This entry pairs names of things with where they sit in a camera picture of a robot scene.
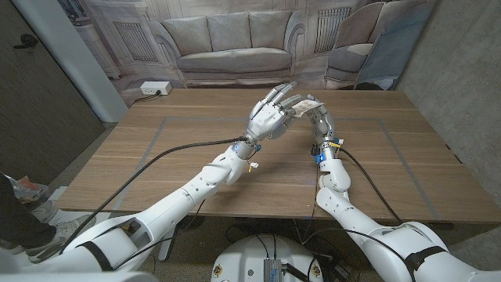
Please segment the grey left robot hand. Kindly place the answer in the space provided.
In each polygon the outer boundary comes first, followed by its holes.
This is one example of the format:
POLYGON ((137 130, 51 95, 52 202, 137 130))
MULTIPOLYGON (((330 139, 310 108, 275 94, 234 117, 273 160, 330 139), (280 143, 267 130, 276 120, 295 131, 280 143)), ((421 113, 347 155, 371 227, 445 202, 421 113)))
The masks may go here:
POLYGON ((284 83, 271 89, 265 98, 258 101, 249 114, 245 131, 246 141, 238 141, 232 148, 240 159, 248 159, 256 151, 257 145, 264 138, 277 139, 283 135, 297 118, 294 106, 304 97, 294 95, 283 97, 296 85, 296 82, 284 83))

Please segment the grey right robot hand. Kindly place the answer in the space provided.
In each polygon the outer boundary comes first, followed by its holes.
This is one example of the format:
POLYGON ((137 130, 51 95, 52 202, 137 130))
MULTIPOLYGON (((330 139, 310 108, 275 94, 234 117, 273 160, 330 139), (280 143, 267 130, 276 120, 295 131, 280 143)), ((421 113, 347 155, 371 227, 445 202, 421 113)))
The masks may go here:
POLYGON ((317 164, 338 158, 342 142, 334 136, 335 124, 332 115, 313 95, 307 95, 307 99, 319 103, 319 106, 307 111, 308 118, 313 125, 312 132, 315 136, 315 144, 312 146, 311 155, 315 158, 317 164))

